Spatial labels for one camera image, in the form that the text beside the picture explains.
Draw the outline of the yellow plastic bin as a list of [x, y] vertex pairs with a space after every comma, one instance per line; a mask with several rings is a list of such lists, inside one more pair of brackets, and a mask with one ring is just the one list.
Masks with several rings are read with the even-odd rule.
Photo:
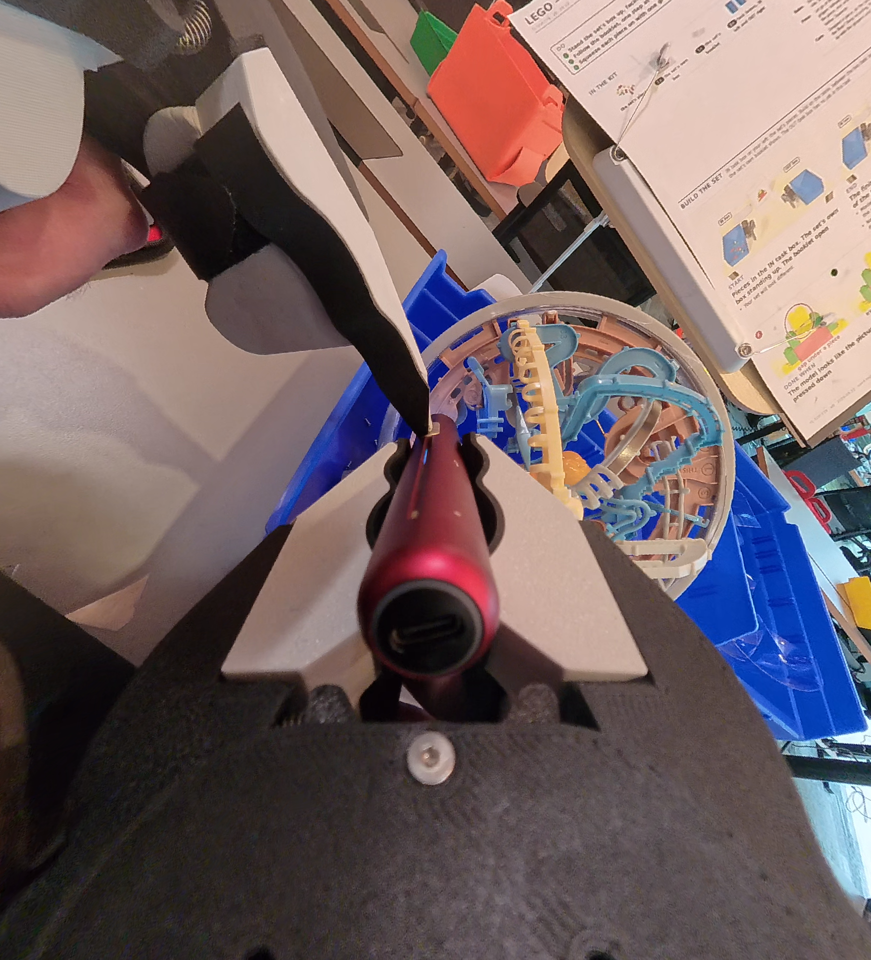
[[856, 625], [871, 631], [871, 579], [852, 578], [837, 584], [837, 591], [850, 607]]

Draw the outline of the white document stand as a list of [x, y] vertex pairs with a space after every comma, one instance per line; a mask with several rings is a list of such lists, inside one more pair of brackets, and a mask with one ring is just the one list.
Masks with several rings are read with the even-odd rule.
[[634, 164], [610, 139], [571, 124], [564, 134], [576, 186], [608, 215], [621, 242], [685, 331], [709, 371], [738, 394], [752, 384], [752, 345], [724, 294], [704, 272]]

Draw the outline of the red electric screwdriver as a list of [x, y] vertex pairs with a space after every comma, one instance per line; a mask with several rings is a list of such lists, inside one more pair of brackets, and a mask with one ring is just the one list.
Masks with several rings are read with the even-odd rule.
[[363, 638], [412, 680], [463, 672], [497, 633], [500, 599], [452, 417], [433, 414], [394, 487], [357, 594]]

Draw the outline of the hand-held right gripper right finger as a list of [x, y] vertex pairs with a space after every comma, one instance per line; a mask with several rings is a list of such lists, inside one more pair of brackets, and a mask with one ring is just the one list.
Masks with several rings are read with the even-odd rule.
[[507, 694], [531, 684], [627, 682], [648, 667], [581, 523], [490, 440], [481, 486], [501, 515], [491, 553], [500, 625], [486, 669]]

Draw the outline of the black square pad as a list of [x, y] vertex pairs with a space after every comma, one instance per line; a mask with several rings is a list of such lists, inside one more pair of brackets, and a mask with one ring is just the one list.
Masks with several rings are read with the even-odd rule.
[[392, 106], [313, 2], [286, 1], [302, 39], [295, 41], [322, 107], [360, 161], [401, 159]]

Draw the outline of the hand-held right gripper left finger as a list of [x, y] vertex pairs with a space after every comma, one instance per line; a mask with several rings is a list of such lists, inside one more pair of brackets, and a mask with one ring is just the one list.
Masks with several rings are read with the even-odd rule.
[[390, 491], [389, 443], [299, 514], [221, 668], [310, 692], [335, 685], [362, 695], [377, 669], [363, 640], [357, 596], [370, 560], [370, 512]]

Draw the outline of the clear ball maze puzzle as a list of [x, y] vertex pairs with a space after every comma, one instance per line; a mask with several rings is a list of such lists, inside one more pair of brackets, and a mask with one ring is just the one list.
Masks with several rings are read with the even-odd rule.
[[535, 476], [676, 599], [711, 562], [735, 484], [726, 405], [661, 320], [597, 294], [521, 294], [429, 337], [433, 413]]

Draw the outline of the green plastic bin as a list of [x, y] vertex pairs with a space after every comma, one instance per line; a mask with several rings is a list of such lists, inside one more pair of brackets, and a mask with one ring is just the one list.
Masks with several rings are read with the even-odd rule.
[[428, 76], [432, 76], [445, 60], [458, 34], [428, 10], [420, 10], [414, 23], [409, 45]]

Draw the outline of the person's left hand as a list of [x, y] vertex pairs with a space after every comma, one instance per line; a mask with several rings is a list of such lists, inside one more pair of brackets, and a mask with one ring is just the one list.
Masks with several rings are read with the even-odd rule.
[[144, 246], [149, 230], [121, 160], [83, 136], [54, 193], [0, 212], [0, 319], [71, 294]]

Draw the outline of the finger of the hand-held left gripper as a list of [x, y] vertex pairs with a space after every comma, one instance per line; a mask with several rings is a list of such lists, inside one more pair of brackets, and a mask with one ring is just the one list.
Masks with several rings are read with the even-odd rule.
[[425, 366], [376, 235], [268, 49], [201, 96], [201, 162], [262, 246], [213, 278], [213, 326], [251, 354], [354, 347], [417, 434]]

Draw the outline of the instruction sheet board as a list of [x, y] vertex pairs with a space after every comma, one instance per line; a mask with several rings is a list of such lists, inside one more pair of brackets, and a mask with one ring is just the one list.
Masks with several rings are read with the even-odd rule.
[[813, 445], [871, 401], [871, 2], [528, 2]]

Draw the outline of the red plastic bin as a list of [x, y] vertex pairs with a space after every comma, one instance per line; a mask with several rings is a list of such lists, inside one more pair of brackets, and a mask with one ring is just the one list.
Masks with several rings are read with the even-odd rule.
[[562, 142], [564, 98], [514, 38], [513, 11], [473, 6], [427, 92], [483, 177], [520, 187]]

